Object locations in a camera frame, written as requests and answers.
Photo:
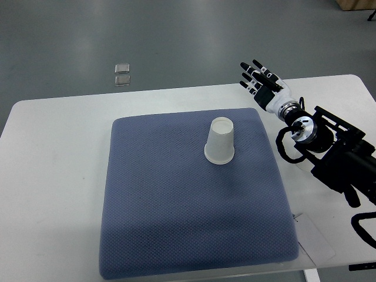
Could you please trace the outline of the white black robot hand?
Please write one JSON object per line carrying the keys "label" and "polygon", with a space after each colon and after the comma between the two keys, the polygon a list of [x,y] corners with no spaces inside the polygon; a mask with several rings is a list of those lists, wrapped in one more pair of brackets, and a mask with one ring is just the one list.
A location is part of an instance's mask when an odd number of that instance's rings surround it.
{"label": "white black robot hand", "polygon": [[285,103],[293,100],[290,88],[259,61],[253,59],[252,62],[261,72],[248,63],[241,62],[240,66],[247,72],[241,75],[247,82],[240,81],[240,85],[254,96],[254,100],[263,110],[278,113]]}

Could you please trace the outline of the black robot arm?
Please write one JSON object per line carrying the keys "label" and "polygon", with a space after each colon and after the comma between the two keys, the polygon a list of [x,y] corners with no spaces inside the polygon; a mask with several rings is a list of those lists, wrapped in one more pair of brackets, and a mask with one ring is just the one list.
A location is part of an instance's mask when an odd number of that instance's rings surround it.
{"label": "black robot arm", "polygon": [[311,174],[343,194],[351,207],[360,206],[358,192],[375,203],[375,147],[363,139],[364,132],[319,106],[309,114],[304,99],[295,100],[287,84],[257,60],[240,66],[241,86],[286,124],[276,137],[280,156],[291,164],[308,160]]}

